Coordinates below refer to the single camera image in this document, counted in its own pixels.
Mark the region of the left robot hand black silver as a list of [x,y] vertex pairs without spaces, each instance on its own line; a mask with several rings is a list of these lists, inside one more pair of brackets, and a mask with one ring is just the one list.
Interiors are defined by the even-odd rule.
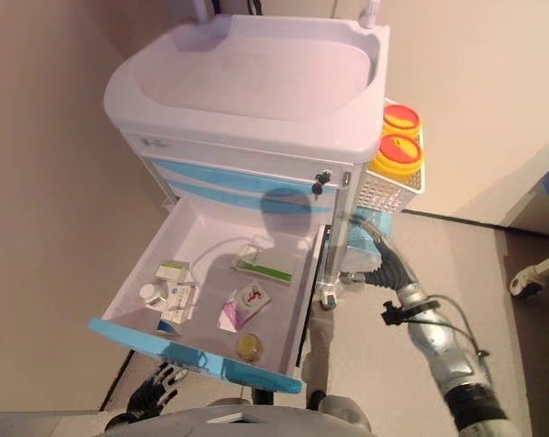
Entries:
[[161,363],[130,396],[126,413],[137,420],[159,416],[177,396],[178,385],[187,375],[187,369]]

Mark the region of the right robot hand black silver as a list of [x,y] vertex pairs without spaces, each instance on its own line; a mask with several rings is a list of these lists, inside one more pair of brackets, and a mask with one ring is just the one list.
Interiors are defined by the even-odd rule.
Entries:
[[376,249],[381,254],[381,265],[374,271],[342,272],[341,282],[365,283],[393,290],[402,306],[411,306],[413,303],[428,299],[413,269],[387,236],[361,215],[352,214],[349,222],[372,237]]

